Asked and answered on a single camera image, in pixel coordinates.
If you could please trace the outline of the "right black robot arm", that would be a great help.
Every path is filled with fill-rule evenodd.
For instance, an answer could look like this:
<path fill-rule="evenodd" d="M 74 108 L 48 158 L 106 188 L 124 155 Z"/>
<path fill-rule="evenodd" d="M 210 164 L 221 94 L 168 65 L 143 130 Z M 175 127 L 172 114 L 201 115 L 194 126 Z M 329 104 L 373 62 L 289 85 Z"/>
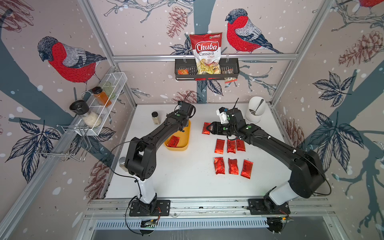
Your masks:
<path fill-rule="evenodd" d="M 319 155 L 291 147 L 272 137 L 261 127 L 246 123 L 238 108 L 217 110 L 220 122 L 206 129 L 213 135 L 235 136 L 245 143 L 258 147 L 282 162 L 291 170 L 290 179 L 274 187 L 264 196 L 264 208 L 271 212 L 297 197 L 308 199 L 327 181 Z"/>

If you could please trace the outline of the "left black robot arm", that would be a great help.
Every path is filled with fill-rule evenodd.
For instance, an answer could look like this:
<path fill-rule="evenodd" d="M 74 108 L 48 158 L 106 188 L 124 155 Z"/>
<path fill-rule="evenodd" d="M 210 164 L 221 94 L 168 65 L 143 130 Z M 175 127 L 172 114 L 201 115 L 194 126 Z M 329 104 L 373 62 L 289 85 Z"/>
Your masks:
<path fill-rule="evenodd" d="M 175 110 L 167 114 L 164 122 L 155 130 L 140 139 L 135 137 L 129 142 L 125 168 L 138 181 L 141 203 L 145 205 L 156 203 L 157 194 L 151 176 L 157 166 L 157 150 L 173 134 L 183 131 L 195 113 L 194 105 L 179 101 Z"/>

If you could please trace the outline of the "red tea bag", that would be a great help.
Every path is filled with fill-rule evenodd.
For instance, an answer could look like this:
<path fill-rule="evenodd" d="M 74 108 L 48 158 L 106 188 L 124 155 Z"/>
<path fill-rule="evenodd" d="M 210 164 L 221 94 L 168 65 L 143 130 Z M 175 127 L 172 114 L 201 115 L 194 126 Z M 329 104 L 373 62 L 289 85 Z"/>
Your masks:
<path fill-rule="evenodd" d="M 227 153 L 235 154 L 237 145 L 235 140 L 227 140 Z"/>
<path fill-rule="evenodd" d="M 236 147 L 237 147 L 237 151 L 241 151 L 241 152 L 246 151 L 245 142 L 240 139 L 236 140 Z"/>
<path fill-rule="evenodd" d="M 238 175 L 239 174 L 238 160 L 228 159 L 228 164 L 229 164 L 229 174 Z"/>
<path fill-rule="evenodd" d="M 225 174 L 225 163 L 222 157 L 214 158 L 214 167 L 216 175 Z"/>
<path fill-rule="evenodd" d="M 179 141 L 180 141 L 179 137 L 172 135 L 167 146 L 170 148 L 176 148 L 178 146 Z"/>
<path fill-rule="evenodd" d="M 252 169 L 253 169 L 253 162 L 244 160 L 241 176 L 246 179 L 251 179 Z"/>
<path fill-rule="evenodd" d="M 217 139 L 215 146 L 215 154 L 222 155 L 224 153 L 225 140 Z"/>
<path fill-rule="evenodd" d="M 202 134 L 204 134 L 204 135 L 209 135 L 210 134 L 210 131 L 208 129 L 208 127 L 210 125 L 211 125 L 211 123 L 204 122 Z"/>

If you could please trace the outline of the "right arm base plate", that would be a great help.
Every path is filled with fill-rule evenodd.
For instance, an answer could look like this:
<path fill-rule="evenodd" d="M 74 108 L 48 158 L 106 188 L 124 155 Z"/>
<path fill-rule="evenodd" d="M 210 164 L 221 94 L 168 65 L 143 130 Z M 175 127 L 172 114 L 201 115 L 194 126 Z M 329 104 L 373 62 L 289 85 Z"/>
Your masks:
<path fill-rule="evenodd" d="M 251 215 L 290 215 L 291 211 L 288 202 L 276 205 L 269 199 L 248 199 L 247 210 Z"/>

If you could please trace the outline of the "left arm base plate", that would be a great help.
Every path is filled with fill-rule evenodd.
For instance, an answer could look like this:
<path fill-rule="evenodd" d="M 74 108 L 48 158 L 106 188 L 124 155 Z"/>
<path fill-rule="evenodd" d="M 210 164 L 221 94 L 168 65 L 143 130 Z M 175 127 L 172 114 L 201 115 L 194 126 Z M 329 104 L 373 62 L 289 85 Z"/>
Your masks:
<path fill-rule="evenodd" d="M 129 207 L 130 217 L 158 217 L 169 216 L 170 214 L 170 200 L 156 200 L 151 203 L 145 204 L 140 200 L 135 200 Z"/>

